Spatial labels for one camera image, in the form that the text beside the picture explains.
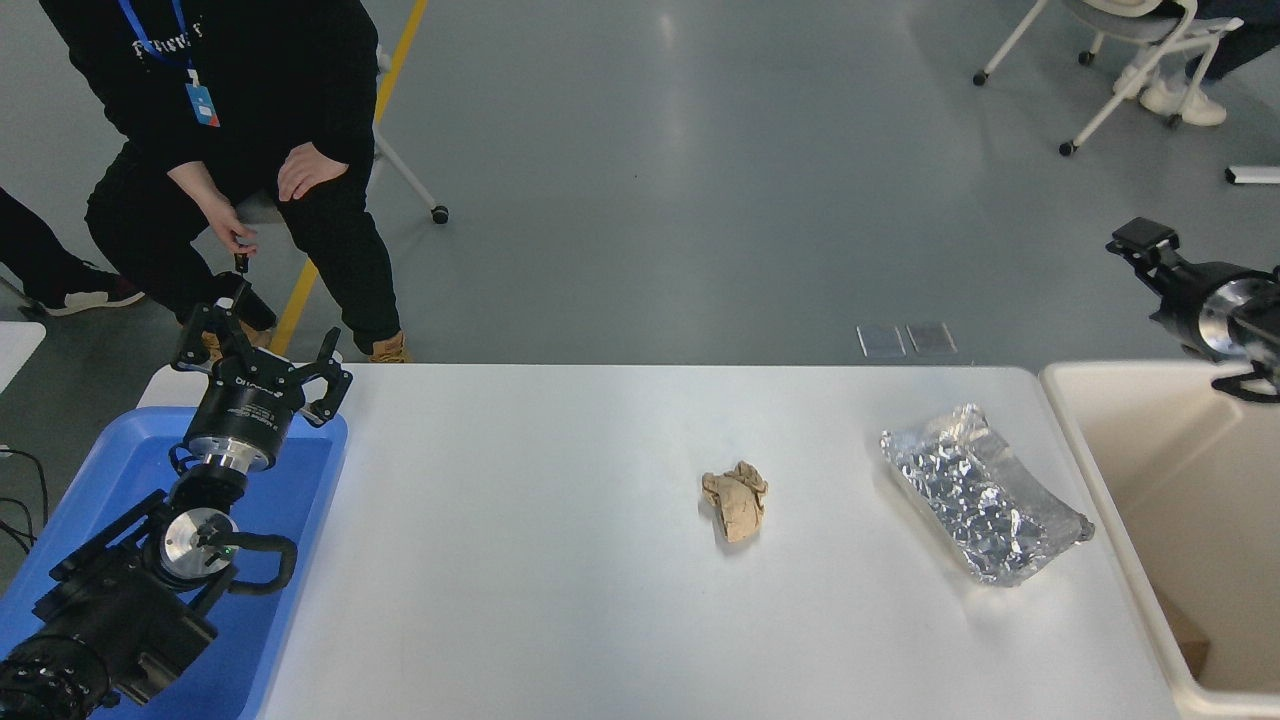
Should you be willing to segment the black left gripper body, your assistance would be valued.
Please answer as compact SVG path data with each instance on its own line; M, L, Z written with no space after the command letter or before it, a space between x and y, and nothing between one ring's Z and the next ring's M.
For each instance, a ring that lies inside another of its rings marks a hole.
M275 457L303 401L301 386L291 377L261 380L214 368L186 432L186 448L209 455L236 442L253 448L257 457Z

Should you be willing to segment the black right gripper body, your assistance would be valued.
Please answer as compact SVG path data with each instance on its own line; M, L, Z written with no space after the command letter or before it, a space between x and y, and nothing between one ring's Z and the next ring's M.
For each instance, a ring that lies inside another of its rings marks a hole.
M1152 319L1197 354L1236 354L1229 313L1238 305L1239 266L1229 263L1180 263L1160 266L1155 288L1161 297Z

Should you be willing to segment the person's right hand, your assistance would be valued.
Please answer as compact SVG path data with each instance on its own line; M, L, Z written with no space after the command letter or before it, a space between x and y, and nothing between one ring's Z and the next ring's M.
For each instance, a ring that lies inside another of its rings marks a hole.
M252 258L259 252L259 246L253 242L256 232L241 220L236 208L224 195L214 190L197 193L195 201L205 215L209 228L230 255Z

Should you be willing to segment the person's left hand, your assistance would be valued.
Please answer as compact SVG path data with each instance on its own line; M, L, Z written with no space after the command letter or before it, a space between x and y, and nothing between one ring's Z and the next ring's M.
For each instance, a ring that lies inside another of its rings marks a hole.
M334 181L348 169L348 163L329 158L315 143L301 143L288 152L276 173L276 199L280 202L301 200L317 184Z

